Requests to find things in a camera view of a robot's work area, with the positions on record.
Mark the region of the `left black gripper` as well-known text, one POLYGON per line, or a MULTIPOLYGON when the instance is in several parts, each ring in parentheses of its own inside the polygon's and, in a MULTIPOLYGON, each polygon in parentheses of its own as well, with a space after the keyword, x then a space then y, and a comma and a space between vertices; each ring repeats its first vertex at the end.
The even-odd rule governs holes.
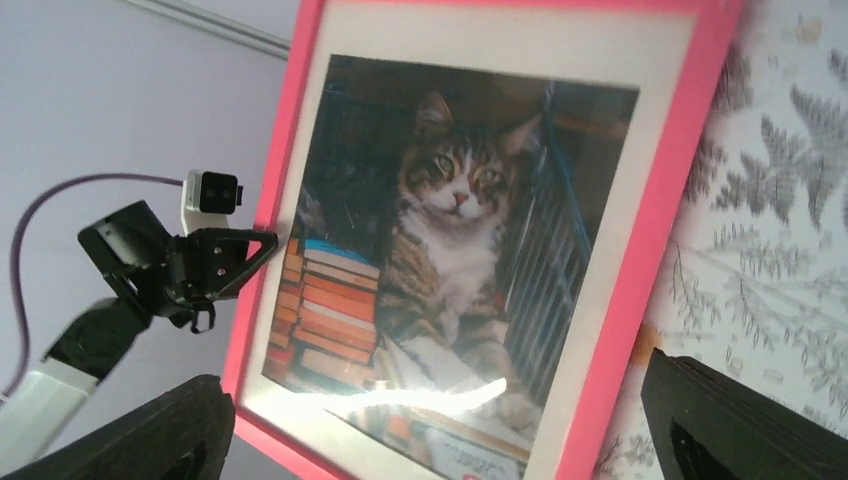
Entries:
POLYGON ((234 299, 279 248, 273 231, 202 228, 192 233, 192 293, 178 300, 172 283, 177 266, 171 235, 140 200, 83 228, 78 243, 116 296, 148 324, 167 318, 193 333, 215 327, 217 312, 205 299, 234 299))

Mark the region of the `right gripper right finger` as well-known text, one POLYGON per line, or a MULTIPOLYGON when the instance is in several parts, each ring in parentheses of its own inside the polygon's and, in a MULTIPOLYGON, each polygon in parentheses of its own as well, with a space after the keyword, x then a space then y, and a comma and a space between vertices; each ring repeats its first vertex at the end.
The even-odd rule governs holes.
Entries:
POLYGON ((667 479, 844 479, 847 441, 689 356, 652 351, 641 388, 667 479))

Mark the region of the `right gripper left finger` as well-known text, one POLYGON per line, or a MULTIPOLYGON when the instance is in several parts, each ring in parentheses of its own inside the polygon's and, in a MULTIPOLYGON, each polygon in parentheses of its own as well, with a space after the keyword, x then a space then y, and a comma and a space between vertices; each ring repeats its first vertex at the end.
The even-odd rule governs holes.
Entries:
POLYGON ((235 407, 220 378, 198 375, 3 479, 202 479, 221 477, 235 407))

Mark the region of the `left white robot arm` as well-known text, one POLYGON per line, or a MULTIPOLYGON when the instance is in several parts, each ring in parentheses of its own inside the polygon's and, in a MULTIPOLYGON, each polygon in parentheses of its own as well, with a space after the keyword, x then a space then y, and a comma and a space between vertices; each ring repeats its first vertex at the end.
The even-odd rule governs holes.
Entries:
POLYGON ((138 201, 82 229, 78 242, 114 294, 72 320, 8 395, 3 475, 44 454, 154 318, 194 334, 212 329, 215 302, 237 298, 279 236, 226 223, 172 235, 138 201))

